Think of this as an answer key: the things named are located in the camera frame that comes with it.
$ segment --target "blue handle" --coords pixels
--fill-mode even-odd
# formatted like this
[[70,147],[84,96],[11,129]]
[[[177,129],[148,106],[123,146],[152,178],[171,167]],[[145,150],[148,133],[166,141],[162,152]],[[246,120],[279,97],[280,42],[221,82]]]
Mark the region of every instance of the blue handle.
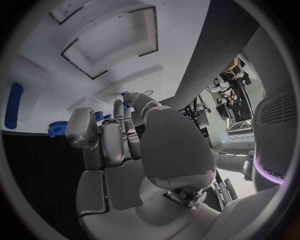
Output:
[[12,130],[17,127],[19,105],[22,93],[23,87],[18,83],[14,83],[10,90],[5,112],[4,125],[8,129]]

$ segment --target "vent grille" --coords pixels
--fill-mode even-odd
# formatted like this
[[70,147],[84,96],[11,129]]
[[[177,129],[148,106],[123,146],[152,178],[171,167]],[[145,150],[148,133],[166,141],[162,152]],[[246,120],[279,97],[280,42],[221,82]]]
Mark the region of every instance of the vent grille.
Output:
[[267,103],[260,114],[263,124],[274,124],[290,121],[297,118],[296,98],[294,93],[289,93]]

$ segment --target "person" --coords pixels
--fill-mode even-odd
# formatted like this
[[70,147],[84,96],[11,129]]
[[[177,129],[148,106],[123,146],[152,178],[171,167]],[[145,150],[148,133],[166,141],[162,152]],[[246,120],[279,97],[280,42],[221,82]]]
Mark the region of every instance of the person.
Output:
[[228,81],[224,81],[223,78],[218,75],[216,79],[208,85],[207,88],[211,93],[216,93],[225,90],[229,86],[230,83]]

